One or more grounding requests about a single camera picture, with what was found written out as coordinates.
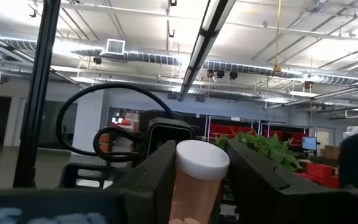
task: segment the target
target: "ceiling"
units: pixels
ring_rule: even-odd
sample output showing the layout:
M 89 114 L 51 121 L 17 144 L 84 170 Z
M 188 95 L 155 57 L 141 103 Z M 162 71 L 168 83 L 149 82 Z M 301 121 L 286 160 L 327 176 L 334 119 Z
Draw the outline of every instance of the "ceiling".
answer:
M 78 82 L 134 82 L 155 91 L 176 91 L 183 82 L 207 2 L 177 0 L 176 6 L 170 6 L 168 0 L 80 0 L 79 4 L 62 0 L 52 63 Z M 328 74 L 358 81 L 358 0 L 282 3 L 281 30 L 276 38 L 278 0 L 236 1 L 207 60 L 271 70 L 277 59 L 283 69 L 300 72 L 300 76 Z M 42 1 L 0 0 L 0 39 L 36 40 L 42 6 Z M 96 65 L 94 55 L 67 50 L 74 45 L 103 48 L 107 39 L 125 40 L 126 52 L 171 55 L 179 59 L 179 66 L 116 58 L 103 58 L 102 64 Z M 34 56 L 35 46 L 15 47 Z M 8 70 L 2 75 L 8 80 L 29 75 L 31 64 L 0 57 L 0 70 Z M 302 97 L 288 94 L 290 91 L 320 94 L 349 87 L 342 80 L 313 80 L 309 90 L 303 86 L 305 80 L 249 70 L 239 71 L 234 80 L 228 73 L 223 78 L 208 78 L 207 69 L 201 69 L 190 93 L 263 102 L 266 98 Z M 358 93 L 316 105 L 358 105 Z

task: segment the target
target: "green plant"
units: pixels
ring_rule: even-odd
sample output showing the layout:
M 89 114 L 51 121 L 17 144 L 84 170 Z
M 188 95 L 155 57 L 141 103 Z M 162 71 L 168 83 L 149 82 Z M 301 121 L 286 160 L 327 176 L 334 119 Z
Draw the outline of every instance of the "green plant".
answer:
M 281 164 L 290 171 L 296 171 L 300 168 L 294 153 L 288 150 L 288 142 L 280 142 L 276 134 L 271 138 L 266 138 L 265 136 L 254 136 L 252 131 L 245 134 L 239 131 L 234 140 Z M 227 137 L 225 135 L 220 135 L 220 137 L 215 139 L 215 145 L 221 149 L 224 149 L 226 143 Z

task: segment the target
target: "plastic cup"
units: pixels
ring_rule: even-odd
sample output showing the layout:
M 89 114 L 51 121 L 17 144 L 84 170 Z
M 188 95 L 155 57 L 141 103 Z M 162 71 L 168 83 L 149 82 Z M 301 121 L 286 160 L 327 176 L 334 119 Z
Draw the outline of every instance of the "plastic cup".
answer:
M 169 224 L 208 224 L 229 163 L 229 156 L 210 143 L 187 140 L 177 145 Z

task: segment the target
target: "wall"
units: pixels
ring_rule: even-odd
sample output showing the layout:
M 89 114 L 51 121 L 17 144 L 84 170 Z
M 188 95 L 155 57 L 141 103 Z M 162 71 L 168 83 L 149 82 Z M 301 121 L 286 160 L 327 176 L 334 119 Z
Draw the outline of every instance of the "wall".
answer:
M 93 151 L 93 138 L 101 124 L 104 91 L 87 94 L 78 100 L 73 147 Z
M 64 102 L 74 95 L 80 88 L 64 83 L 49 83 L 46 100 Z M 29 81 L 12 80 L 0 84 L 0 96 L 12 98 L 9 109 L 4 146 L 19 146 L 20 129 L 24 111 L 24 103 L 29 91 Z
M 0 96 L 11 96 L 11 108 L 9 111 L 8 125 L 6 131 L 5 146 L 17 145 L 17 138 L 20 130 L 22 110 L 20 107 L 23 99 L 27 98 L 29 82 L 14 80 L 0 85 Z M 66 101 L 78 92 L 80 88 L 71 84 L 49 83 L 46 99 L 50 101 Z M 285 122 L 289 126 L 319 126 L 333 129 L 334 143 L 339 144 L 342 140 L 343 129 L 347 126 L 357 125 L 357 120 L 331 121 L 327 118 L 315 116 L 313 122 L 307 113 L 294 112 L 292 108 L 282 108 L 277 110 L 264 111 L 260 103 L 220 100 L 214 98 L 206 99 L 205 103 L 196 102 L 195 96 L 188 95 L 183 102 L 169 100 L 166 93 L 155 93 L 173 111 L 211 114 L 218 116 L 232 116 L 253 120 L 270 120 Z M 86 98 L 78 103 L 76 125 L 75 125 L 75 145 L 83 149 L 91 149 L 91 138 L 96 133 L 97 127 L 106 124 L 108 108 L 128 108 L 135 110 L 154 110 L 161 107 L 150 98 L 141 93 L 115 89 L 97 91 L 87 95 Z
M 131 90 L 110 90 L 110 107 L 127 108 L 138 110 L 160 110 L 161 107 L 141 93 Z M 231 116 L 238 118 L 247 118 L 251 120 L 269 120 L 284 122 L 288 126 L 312 127 L 317 126 L 325 129 L 332 129 L 333 144 L 338 145 L 342 141 L 343 129 L 348 126 L 358 124 L 357 119 L 333 121 L 327 117 L 313 115 L 311 121 L 308 113 L 300 113 L 293 108 L 282 108 L 265 111 L 262 104 L 244 101 L 220 100 L 207 98 L 205 103 L 196 102 L 195 96 L 186 96 L 184 102 L 169 100 L 166 93 L 155 93 L 166 103 L 173 111 L 211 114 L 218 116 Z

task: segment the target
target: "floor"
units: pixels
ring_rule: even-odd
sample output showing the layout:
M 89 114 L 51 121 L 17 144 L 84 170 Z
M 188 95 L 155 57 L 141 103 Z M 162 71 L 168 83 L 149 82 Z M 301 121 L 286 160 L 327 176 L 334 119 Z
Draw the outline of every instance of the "floor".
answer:
M 12 187 L 18 151 L 17 147 L 0 147 L 0 189 Z M 69 152 L 39 149 L 35 175 L 37 188 L 57 187 L 62 170 L 69 160 Z

